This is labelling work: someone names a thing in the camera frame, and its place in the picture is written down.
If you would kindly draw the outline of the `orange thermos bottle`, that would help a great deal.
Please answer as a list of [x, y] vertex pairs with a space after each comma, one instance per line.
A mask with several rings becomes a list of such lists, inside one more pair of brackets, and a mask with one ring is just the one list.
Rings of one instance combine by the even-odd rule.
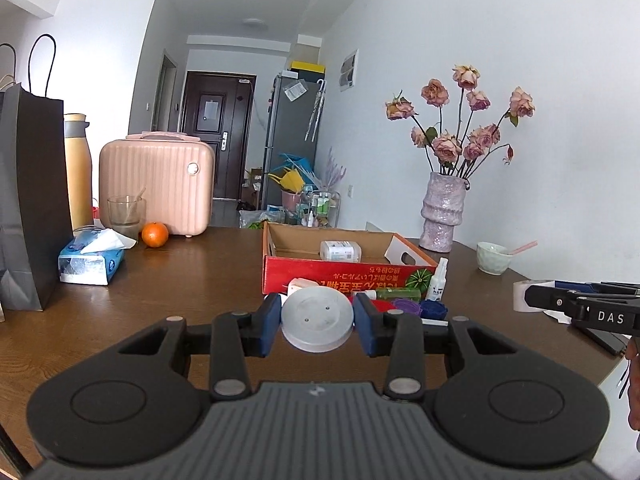
[[64, 115], [64, 143], [68, 204], [74, 230], [93, 224], [92, 160], [86, 131], [85, 114]]

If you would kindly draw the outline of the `green tube white cap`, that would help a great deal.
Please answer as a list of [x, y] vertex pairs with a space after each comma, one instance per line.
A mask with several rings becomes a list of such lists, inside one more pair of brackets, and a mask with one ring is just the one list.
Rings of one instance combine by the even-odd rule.
[[417, 288], [409, 287], [385, 287], [377, 289], [357, 290], [350, 295], [349, 301], [354, 302], [358, 295], [363, 295], [373, 300], [382, 300], [387, 302], [393, 302], [394, 300], [410, 300], [413, 302], [419, 302], [422, 297], [422, 292]]

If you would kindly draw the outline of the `white round lid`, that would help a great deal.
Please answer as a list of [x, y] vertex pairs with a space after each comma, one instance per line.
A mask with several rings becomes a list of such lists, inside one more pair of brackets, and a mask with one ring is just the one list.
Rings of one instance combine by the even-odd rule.
[[292, 281], [288, 283], [288, 287], [286, 288], [286, 296], [289, 297], [299, 290], [317, 286], [318, 283], [313, 280], [307, 280], [306, 278], [293, 278]]
[[295, 348], [309, 353], [340, 348], [352, 334], [354, 321], [349, 299], [326, 286], [293, 292], [281, 311], [284, 338]]

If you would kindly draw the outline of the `blue flower-shaped object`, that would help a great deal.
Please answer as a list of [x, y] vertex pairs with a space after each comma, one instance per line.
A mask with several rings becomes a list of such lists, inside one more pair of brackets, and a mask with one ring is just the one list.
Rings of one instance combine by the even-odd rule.
[[439, 301], [425, 299], [420, 302], [420, 317], [443, 321], [448, 314], [447, 307]]

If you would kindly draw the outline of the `orange fruit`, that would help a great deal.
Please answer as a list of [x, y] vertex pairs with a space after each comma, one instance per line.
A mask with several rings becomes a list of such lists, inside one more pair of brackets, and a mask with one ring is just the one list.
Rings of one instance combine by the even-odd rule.
[[162, 222], [149, 222], [141, 231], [142, 242], [149, 248], [163, 247], [169, 238], [168, 227]]

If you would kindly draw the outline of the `red cardboard box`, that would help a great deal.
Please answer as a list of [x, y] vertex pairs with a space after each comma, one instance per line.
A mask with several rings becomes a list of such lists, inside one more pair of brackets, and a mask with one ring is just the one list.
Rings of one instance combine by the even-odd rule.
[[[320, 245], [359, 245], [360, 260], [326, 261]], [[294, 278], [304, 278], [344, 292], [413, 285], [424, 288], [437, 262], [391, 232], [304, 228], [267, 223], [262, 229], [262, 291], [285, 292]]]

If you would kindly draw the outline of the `white spray bottle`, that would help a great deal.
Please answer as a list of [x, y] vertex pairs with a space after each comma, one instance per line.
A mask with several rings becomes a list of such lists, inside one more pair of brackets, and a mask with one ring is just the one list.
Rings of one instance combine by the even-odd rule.
[[440, 301], [442, 300], [442, 294], [446, 286], [446, 275], [448, 269], [448, 259], [440, 258], [437, 268], [431, 277], [430, 284], [428, 284], [426, 300]]

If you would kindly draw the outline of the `dark brown door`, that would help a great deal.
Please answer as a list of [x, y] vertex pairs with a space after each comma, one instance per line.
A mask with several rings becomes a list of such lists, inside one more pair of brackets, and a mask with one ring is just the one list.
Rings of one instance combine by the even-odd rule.
[[255, 82], [253, 75], [186, 73], [180, 130], [214, 151], [217, 200], [241, 196]]

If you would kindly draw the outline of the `red white lint brush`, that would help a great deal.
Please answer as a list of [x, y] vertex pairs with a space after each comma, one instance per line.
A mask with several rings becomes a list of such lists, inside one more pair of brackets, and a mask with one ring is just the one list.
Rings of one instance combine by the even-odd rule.
[[[387, 312], [387, 311], [390, 311], [390, 310], [397, 310], [397, 309], [394, 308], [394, 306], [392, 305], [391, 302], [387, 302], [387, 301], [373, 300], [372, 304], [374, 305], [375, 309], [380, 311], [380, 312]], [[446, 320], [446, 318], [443, 321], [428, 320], [427, 318], [421, 318], [420, 316], [419, 316], [419, 318], [422, 320], [422, 324], [423, 325], [446, 326], [448, 324], [448, 321]]]

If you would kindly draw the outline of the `wall panel frame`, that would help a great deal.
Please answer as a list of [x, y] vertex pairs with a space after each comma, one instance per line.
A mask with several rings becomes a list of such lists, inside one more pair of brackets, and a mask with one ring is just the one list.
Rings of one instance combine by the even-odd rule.
[[356, 84], [359, 51], [355, 50], [344, 58], [338, 77], [341, 91], [351, 89]]

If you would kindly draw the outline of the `yellow box on fridge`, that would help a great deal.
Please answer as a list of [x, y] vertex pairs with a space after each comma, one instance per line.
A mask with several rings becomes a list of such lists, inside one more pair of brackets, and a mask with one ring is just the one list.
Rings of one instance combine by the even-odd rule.
[[291, 70], [298, 70], [299, 72], [311, 72], [316, 74], [324, 74], [326, 68], [320, 64], [314, 64], [302, 61], [292, 61], [290, 64]]

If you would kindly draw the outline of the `pink textured vase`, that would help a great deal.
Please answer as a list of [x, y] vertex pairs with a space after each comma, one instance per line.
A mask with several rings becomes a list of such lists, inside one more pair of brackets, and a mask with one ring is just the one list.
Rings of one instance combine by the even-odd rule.
[[460, 226], [468, 182], [432, 172], [422, 203], [423, 230], [419, 245], [430, 252], [448, 254], [454, 228]]

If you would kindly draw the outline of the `dark grey paper bag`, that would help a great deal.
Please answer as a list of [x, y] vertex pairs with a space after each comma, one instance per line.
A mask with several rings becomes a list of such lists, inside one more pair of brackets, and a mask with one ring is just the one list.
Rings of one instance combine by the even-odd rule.
[[42, 311], [72, 239], [63, 102], [1, 91], [1, 307]]

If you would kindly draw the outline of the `pink spoon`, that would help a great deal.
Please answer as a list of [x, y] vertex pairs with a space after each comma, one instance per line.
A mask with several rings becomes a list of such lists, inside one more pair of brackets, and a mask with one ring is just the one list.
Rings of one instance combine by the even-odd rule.
[[538, 242], [536, 240], [532, 240], [529, 243], [526, 243], [520, 247], [517, 248], [513, 248], [513, 249], [509, 249], [506, 251], [506, 254], [510, 257], [516, 256], [518, 254], [521, 254], [522, 252], [526, 252], [526, 250], [532, 249], [534, 247], [536, 247], [538, 245]]

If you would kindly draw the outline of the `grey refrigerator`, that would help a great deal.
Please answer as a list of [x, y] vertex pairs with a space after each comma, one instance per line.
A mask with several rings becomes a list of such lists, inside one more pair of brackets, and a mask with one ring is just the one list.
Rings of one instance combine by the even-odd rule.
[[289, 158], [303, 158], [314, 166], [323, 99], [323, 74], [284, 70], [273, 79], [262, 159], [262, 208], [282, 204], [280, 186], [268, 174], [280, 174]]

